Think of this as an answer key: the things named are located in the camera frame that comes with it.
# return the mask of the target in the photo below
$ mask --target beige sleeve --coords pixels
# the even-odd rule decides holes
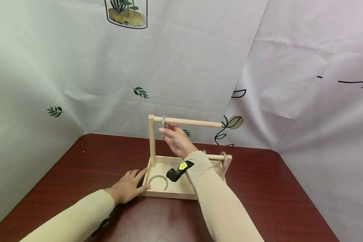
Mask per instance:
[[[263,242],[233,191],[223,182],[202,151],[185,159],[194,162],[187,178],[194,186],[207,228],[216,242]]]
[[[45,222],[21,242],[84,242],[114,207],[110,194],[98,190]]]

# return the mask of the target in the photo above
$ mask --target wooden stand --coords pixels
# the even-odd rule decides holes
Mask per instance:
[[[184,174],[177,180],[173,182],[166,177],[167,171],[171,168],[177,170],[178,166],[183,162],[181,158],[169,157],[169,156],[157,156],[155,147],[155,122],[162,122],[163,117],[156,117],[153,114],[149,115],[149,149],[151,157],[148,162],[148,172],[144,176],[144,185],[149,183],[149,180],[156,175],[164,176],[164,178],[156,177],[151,181],[151,188],[143,193],[143,196],[147,197],[159,197],[159,198],[179,198],[179,199],[197,199],[194,188],[189,183],[187,176]],[[176,123],[176,124],[187,124],[196,125],[203,127],[217,127],[222,126],[221,123],[206,122],[198,120],[188,120],[188,119],[173,119],[165,118],[166,123]],[[231,155],[207,155],[210,159],[215,171],[218,175],[226,182],[225,174],[227,168],[231,163]],[[226,160],[226,167],[223,167],[222,160]]]

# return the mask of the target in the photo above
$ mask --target plant pot print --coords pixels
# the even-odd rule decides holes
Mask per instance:
[[[105,0],[108,21],[132,29],[147,27],[147,0]]]

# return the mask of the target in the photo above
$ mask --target person's left hand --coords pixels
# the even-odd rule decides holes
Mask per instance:
[[[111,188],[106,188],[105,192],[109,193],[114,199],[116,205],[120,203],[127,203],[131,199],[148,190],[151,185],[143,185],[137,188],[138,182],[148,171],[144,170],[127,171],[125,175]]]

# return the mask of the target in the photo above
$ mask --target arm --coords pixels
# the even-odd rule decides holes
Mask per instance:
[[[194,162],[186,175],[198,197],[207,228],[217,242],[263,242],[247,211],[233,191],[223,182],[207,156],[198,151],[181,128],[167,124],[160,128],[171,150],[184,161]]]
[[[111,188],[98,190],[79,200],[31,232],[21,242],[85,241],[109,216],[115,205],[126,203],[149,188],[137,188],[147,170],[128,171]]]

